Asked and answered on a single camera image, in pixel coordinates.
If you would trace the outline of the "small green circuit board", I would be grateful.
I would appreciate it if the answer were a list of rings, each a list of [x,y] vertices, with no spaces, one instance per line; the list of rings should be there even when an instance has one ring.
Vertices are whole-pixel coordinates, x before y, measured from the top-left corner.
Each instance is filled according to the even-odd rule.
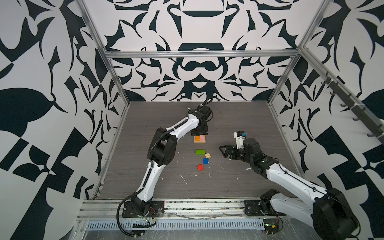
[[[276,219],[263,219],[264,228],[263,231],[266,235],[276,235],[283,229],[283,224],[281,221]]]

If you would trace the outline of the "black hook rail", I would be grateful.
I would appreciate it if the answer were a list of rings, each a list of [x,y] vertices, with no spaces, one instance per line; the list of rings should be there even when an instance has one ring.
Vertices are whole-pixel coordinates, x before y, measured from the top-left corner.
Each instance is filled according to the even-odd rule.
[[[368,138],[376,138],[384,145],[384,123],[341,80],[327,71],[322,86],[329,87],[331,96],[337,96],[342,101],[341,108],[353,112],[353,121],[361,122],[370,131]]]

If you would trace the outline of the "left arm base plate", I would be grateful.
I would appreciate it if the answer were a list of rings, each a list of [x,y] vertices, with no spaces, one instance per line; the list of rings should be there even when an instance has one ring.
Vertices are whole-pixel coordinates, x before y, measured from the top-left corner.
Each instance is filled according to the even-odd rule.
[[[147,217],[154,218],[164,213],[165,202],[149,201],[148,203],[134,203],[127,201],[123,207],[123,218]]]

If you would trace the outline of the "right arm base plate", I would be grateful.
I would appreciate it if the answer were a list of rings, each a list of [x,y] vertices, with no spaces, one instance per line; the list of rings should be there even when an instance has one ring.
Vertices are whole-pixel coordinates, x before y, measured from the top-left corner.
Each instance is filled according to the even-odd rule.
[[[262,200],[245,200],[244,213],[248,217],[270,217],[286,216],[284,213],[276,212],[272,207]]]

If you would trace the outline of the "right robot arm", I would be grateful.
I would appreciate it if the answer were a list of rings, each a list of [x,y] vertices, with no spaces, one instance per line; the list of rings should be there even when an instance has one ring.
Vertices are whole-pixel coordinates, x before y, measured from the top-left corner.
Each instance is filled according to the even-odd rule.
[[[236,144],[220,146],[224,158],[240,160],[264,179],[288,190],[295,199],[277,190],[269,190],[258,203],[245,202],[245,214],[285,214],[313,228],[323,240],[354,238],[361,224],[354,215],[344,194],[335,189],[325,189],[313,184],[285,168],[277,158],[263,153],[260,144],[248,139],[243,131],[234,133]]]

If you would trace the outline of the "natural wood block front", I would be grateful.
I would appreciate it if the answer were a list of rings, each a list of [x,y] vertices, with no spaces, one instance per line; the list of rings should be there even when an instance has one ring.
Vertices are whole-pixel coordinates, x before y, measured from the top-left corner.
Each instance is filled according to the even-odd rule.
[[[206,140],[194,140],[195,144],[205,144]]]

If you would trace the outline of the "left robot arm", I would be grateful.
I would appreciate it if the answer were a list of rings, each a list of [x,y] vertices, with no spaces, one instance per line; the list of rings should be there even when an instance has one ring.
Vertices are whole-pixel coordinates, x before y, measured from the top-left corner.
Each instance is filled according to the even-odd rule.
[[[178,141],[188,133],[193,136],[207,135],[211,116],[211,108],[201,104],[195,109],[189,109],[186,116],[173,126],[157,129],[147,154],[149,163],[145,176],[131,198],[134,209],[141,215],[149,211],[156,184],[164,168],[175,157]]]

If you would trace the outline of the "green wood block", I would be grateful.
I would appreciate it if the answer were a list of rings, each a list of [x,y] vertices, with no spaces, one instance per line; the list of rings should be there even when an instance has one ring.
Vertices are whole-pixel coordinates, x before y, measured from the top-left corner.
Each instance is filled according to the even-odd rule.
[[[195,153],[196,153],[196,155],[205,155],[206,154],[206,150],[197,149],[197,150],[195,150]]]

